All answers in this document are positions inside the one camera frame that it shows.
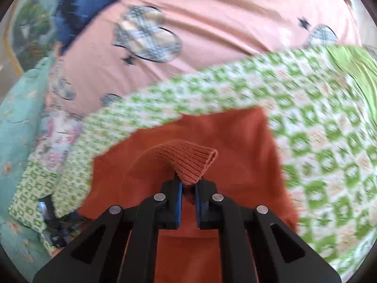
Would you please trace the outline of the pink floral pillow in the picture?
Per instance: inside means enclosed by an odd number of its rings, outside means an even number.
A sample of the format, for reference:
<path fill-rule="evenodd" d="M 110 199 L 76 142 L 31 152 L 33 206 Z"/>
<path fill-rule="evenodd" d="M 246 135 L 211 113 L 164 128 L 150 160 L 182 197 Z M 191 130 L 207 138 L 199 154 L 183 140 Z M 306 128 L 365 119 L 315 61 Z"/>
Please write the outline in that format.
<path fill-rule="evenodd" d="M 82 119 L 60 109 L 46 110 L 40 123 L 37 142 L 29 160 L 50 172 L 60 173 L 71 147 L 82 131 Z"/>

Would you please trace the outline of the teal floral pillow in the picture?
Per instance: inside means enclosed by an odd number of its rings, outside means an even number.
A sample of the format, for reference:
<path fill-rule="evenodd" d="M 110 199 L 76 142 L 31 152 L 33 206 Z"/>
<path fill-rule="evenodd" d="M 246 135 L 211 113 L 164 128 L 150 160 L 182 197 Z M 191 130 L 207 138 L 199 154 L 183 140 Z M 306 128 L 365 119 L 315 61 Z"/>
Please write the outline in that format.
<path fill-rule="evenodd" d="M 8 207 L 37 141 L 52 62 L 52 56 L 43 58 L 25 72 L 1 104 L 1 246 L 28 282 L 49 254 L 39 234 L 10 216 Z"/>

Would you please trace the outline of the green white patterned quilt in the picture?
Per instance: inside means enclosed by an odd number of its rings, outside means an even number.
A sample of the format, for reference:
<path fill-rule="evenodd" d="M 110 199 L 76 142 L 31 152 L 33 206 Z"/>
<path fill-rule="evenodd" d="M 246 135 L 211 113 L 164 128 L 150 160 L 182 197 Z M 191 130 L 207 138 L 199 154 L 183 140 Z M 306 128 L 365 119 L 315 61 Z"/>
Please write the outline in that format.
<path fill-rule="evenodd" d="M 94 159 L 137 130 L 254 107 L 275 141 L 293 230 L 346 282 L 376 241 L 376 62 L 361 47 L 254 56 L 119 96 L 81 118 L 60 173 L 28 157 L 8 212 L 39 234 L 50 259 L 39 198 L 51 194 L 59 217 L 79 212 Z"/>

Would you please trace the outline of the pink duvet with plaid hearts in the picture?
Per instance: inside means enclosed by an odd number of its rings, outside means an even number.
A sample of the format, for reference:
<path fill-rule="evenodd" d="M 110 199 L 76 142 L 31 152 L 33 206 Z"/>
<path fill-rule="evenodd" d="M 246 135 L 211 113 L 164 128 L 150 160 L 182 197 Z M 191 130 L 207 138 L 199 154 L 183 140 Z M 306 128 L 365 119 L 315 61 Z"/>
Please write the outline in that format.
<path fill-rule="evenodd" d="M 46 104 L 85 116 L 201 68 L 332 44 L 361 44 L 345 0 L 118 0 L 56 45 Z"/>

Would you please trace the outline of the gold framed landscape painting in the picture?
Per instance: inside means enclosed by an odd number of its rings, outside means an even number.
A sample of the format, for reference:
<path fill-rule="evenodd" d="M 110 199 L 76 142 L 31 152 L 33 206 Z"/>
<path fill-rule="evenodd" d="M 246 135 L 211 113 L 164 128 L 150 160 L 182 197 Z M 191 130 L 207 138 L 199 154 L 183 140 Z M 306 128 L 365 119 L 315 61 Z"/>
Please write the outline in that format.
<path fill-rule="evenodd" d="M 54 47 L 55 27 L 50 13 L 39 0 L 15 0 L 3 40 L 17 74 L 34 68 Z"/>

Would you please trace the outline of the orange knit sweater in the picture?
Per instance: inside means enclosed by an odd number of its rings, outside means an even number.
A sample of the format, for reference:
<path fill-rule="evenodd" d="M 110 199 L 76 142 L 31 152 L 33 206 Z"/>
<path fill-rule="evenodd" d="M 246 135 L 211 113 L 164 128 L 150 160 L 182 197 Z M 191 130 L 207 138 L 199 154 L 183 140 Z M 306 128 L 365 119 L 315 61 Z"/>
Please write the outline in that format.
<path fill-rule="evenodd" d="M 183 180 L 181 225 L 161 231 L 156 282 L 220 282 L 216 231 L 201 231 L 191 190 L 201 179 L 248 208 L 265 205 L 290 228 L 298 215 L 286 192 L 280 158 L 262 109 L 189 116 L 140 129 L 93 163 L 91 190 L 80 214 L 98 218 L 112 205 L 139 205 L 163 182 Z"/>

